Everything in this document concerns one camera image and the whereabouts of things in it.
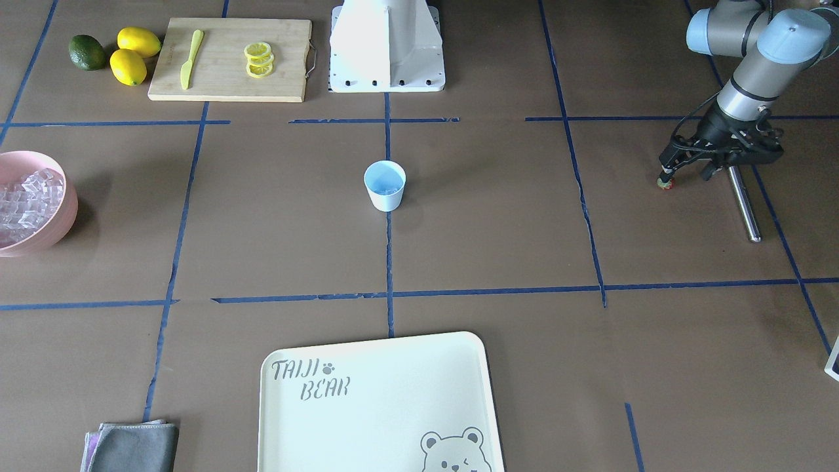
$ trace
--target bowl of ice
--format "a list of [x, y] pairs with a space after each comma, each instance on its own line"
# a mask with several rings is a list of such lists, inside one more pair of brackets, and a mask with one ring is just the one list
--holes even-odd
[[0, 257], [49, 248], [70, 231], [78, 209], [76, 189], [51, 157], [0, 154]]

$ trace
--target bear ear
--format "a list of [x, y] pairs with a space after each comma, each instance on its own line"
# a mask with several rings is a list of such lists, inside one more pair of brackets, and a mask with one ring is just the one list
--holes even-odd
[[481, 447], [481, 444], [483, 444], [483, 433], [481, 433], [481, 430], [476, 427], [466, 428], [466, 430], [463, 431], [462, 437], [469, 439], [473, 443], [477, 444], [478, 447]]
[[441, 440], [440, 434], [437, 434], [433, 431], [427, 432], [422, 437], [422, 450], [428, 453], [428, 450], [434, 447]]

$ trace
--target lemon slice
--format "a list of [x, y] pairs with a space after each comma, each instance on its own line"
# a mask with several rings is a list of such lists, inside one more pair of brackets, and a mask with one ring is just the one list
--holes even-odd
[[269, 66], [274, 63], [274, 54], [269, 54], [256, 59], [248, 58], [248, 64], [251, 66]]
[[259, 59], [271, 54], [271, 45], [268, 43], [258, 42], [251, 43], [245, 46], [245, 56], [248, 59]]
[[261, 79], [265, 76], [271, 74], [274, 71], [274, 64], [268, 64], [267, 66], [254, 66], [252, 64], [248, 64], [248, 67], [245, 68], [245, 71], [248, 73], [249, 76], [255, 79]]

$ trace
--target metal rod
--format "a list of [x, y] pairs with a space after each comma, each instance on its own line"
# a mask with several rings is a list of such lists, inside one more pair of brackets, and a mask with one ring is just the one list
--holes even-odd
[[740, 176], [740, 168], [736, 165], [728, 167], [728, 177], [732, 182], [734, 196], [737, 198], [737, 205], [740, 207], [740, 214], [743, 215], [743, 222], [746, 223], [748, 239], [753, 243], [759, 243], [761, 240], [760, 228], [758, 228], [758, 222], [754, 219], [752, 203], [748, 200], [746, 186], [743, 184], [743, 178]]

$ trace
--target towel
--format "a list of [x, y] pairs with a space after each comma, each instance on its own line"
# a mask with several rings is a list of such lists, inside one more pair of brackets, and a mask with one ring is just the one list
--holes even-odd
[[171, 472], [178, 428], [164, 420], [102, 423], [85, 435], [81, 472]]

